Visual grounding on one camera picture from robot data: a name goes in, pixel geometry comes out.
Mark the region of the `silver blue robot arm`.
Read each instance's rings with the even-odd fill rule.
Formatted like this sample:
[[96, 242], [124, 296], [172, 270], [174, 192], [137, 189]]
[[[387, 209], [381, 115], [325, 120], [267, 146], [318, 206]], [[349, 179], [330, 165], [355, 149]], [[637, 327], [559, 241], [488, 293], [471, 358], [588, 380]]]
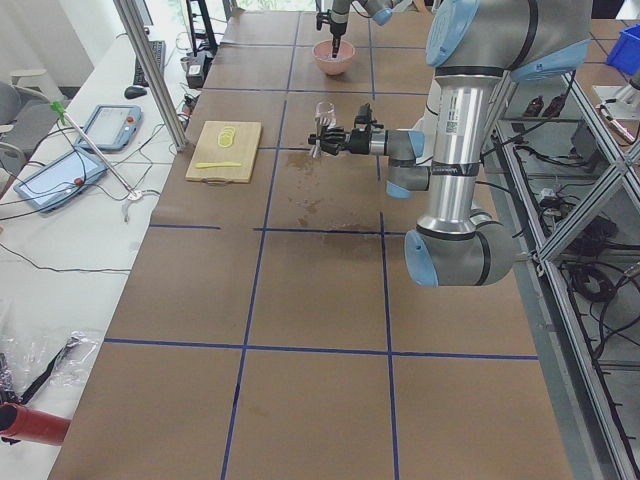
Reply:
[[[326, 11], [316, 13], [316, 29], [329, 26], [333, 36], [346, 34], [352, 0], [333, 0]], [[388, 22], [393, 15], [393, 3], [387, 0], [358, 0], [357, 3], [380, 26]]]
[[491, 96], [515, 82], [577, 69], [590, 42], [588, 1], [443, 2], [426, 44], [440, 89], [437, 106], [412, 129], [382, 127], [369, 105], [351, 130], [318, 124], [308, 141], [388, 160], [387, 193], [426, 195], [426, 209], [404, 240], [408, 273], [423, 286], [478, 286], [501, 280], [516, 246], [506, 228], [474, 202]]

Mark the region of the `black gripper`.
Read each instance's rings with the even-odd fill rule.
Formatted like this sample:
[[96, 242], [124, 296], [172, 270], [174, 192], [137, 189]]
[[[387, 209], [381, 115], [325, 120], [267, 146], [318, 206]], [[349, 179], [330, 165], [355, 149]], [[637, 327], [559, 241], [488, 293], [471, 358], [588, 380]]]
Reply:
[[353, 154], [384, 154], [386, 145], [386, 130], [384, 125], [374, 117], [370, 103], [361, 105], [354, 118], [353, 129], [347, 135], [343, 128], [325, 128], [320, 134], [312, 133], [308, 142], [320, 141], [317, 150], [320, 153], [337, 156], [341, 152], [349, 151]]
[[329, 26], [333, 36], [343, 36], [347, 30], [349, 11], [344, 12], [329, 9], [316, 13], [316, 30], [321, 31], [324, 25]]

